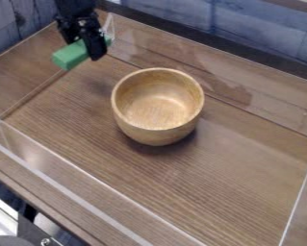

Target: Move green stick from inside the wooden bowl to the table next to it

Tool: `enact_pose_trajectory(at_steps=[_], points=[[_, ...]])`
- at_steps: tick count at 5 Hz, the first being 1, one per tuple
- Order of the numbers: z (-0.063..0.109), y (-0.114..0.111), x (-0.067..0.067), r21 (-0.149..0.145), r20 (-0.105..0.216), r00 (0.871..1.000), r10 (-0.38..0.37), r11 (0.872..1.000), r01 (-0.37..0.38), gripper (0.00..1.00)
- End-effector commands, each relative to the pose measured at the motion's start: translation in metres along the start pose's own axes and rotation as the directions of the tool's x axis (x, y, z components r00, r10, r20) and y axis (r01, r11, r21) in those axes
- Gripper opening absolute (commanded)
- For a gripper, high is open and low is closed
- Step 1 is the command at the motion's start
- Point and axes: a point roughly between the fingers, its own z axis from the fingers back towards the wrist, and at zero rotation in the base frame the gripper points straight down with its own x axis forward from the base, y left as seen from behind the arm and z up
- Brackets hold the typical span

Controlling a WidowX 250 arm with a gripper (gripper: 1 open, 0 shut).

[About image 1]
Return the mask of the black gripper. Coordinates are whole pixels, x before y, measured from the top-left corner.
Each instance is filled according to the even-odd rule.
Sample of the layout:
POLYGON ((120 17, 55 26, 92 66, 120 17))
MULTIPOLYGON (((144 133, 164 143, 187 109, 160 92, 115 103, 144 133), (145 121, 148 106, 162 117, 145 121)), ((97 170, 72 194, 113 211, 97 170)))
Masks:
POLYGON ((107 54, 105 36, 95 13, 95 0, 53 0, 56 5, 56 24, 67 44, 80 37, 89 58, 97 61, 107 54))

